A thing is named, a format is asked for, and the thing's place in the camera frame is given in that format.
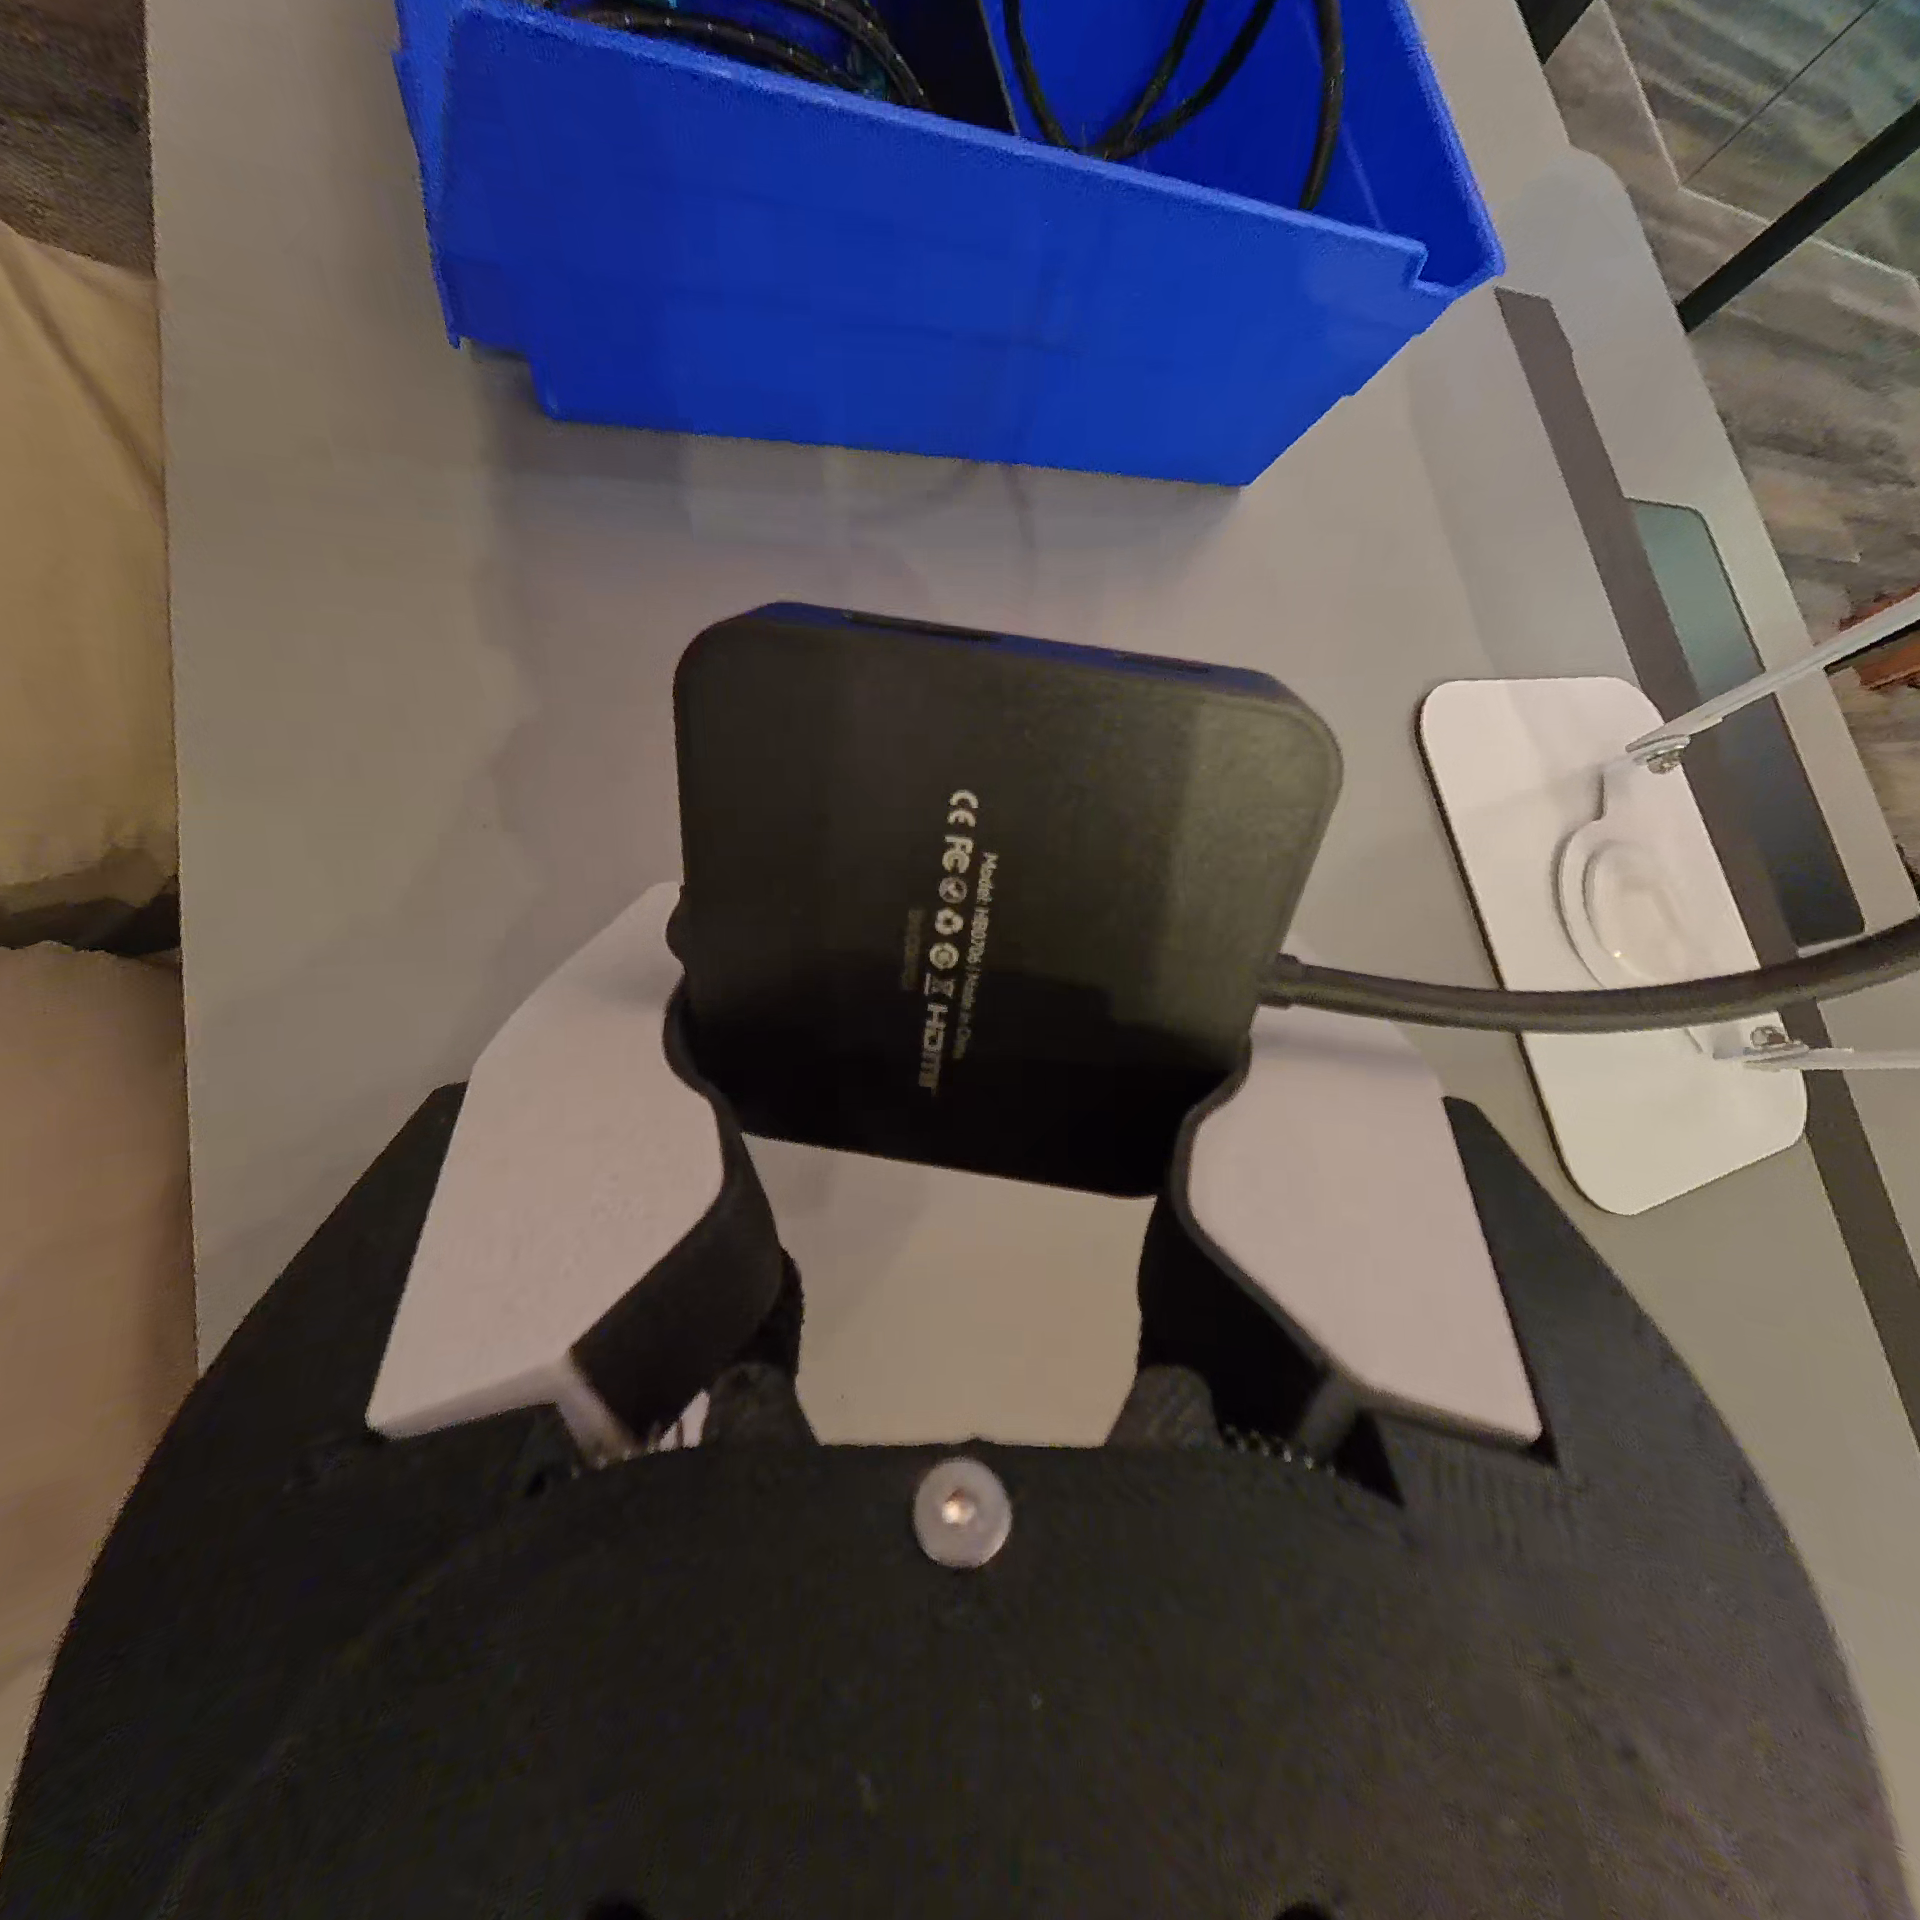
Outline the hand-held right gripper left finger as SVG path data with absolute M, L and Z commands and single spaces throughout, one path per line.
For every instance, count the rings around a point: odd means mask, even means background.
M 680 887 L 645 893 L 505 1022 L 463 1092 L 367 1405 L 385 1439 L 551 1408 L 593 1461 L 772 1381 L 804 1291 L 732 1104 L 695 1059 Z

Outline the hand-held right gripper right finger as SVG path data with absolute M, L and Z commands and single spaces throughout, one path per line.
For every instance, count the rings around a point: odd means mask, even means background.
M 1139 1272 L 1140 1366 L 1337 1454 L 1367 1419 L 1549 1432 L 1441 1083 L 1395 1031 L 1257 1031 L 1183 1123 Z

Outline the black usb hub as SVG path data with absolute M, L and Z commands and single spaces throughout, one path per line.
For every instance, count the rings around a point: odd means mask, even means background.
M 797 602 L 700 633 L 672 699 L 686 1044 L 749 1136 L 1165 1187 L 1332 822 L 1307 703 Z

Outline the blue plastic bin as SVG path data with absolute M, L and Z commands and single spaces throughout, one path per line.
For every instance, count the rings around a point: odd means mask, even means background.
M 1410 4 L 396 4 L 554 420 L 1240 489 L 1504 270 Z

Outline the silver metal rod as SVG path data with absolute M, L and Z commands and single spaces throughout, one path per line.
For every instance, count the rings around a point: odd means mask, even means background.
M 1740 1066 L 1755 1072 L 1918 1075 L 1918 1049 L 1813 1046 L 1785 1027 L 1765 1024 L 1749 1033 Z
M 1650 733 L 1636 737 L 1622 746 L 1618 763 L 1622 767 L 1647 769 L 1653 775 L 1668 775 L 1681 764 L 1682 756 L 1687 756 L 1693 741 L 1717 731 L 1726 718 L 1747 709 L 1773 703 L 1789 689 L 1813 679 L 1824 679 L 1832 671 L 1865 655 L 1883 651 L 1893 642 L 1905 642 L 1916 635 L 1916 628 L 1918 590 L 1915 589 L 1876 613 L 1852 621 L 1841 628 L 1837 636 L 1815 647 L 1804 659 L 1718 692 Z

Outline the beige cushion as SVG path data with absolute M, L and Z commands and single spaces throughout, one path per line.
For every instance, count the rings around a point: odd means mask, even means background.
M 180 873 L 156 284 L 2 230 L 2 900 L 45 939 Z

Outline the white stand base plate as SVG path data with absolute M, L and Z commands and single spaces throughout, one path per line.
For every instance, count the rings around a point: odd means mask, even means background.
M 1684 772 L 1626 748 L 1661 725 L 1618 679 L 1438 684 L 1416 733 L 1500 982 L 1626 990 L 1749 972 L 1759 954 Z M 1804 1081 L 1749 1065 L 1777 1010 L 1520 1049 L 1574 1188 L 1638 1217 L 1797 1146 Z

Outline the black metal frame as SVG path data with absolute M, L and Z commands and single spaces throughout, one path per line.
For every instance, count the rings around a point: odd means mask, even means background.
M 1698 332 L 1909 163 L 1918 152 L 1918 122 L 1913 105 L 1677 301 L 1682 332 Z

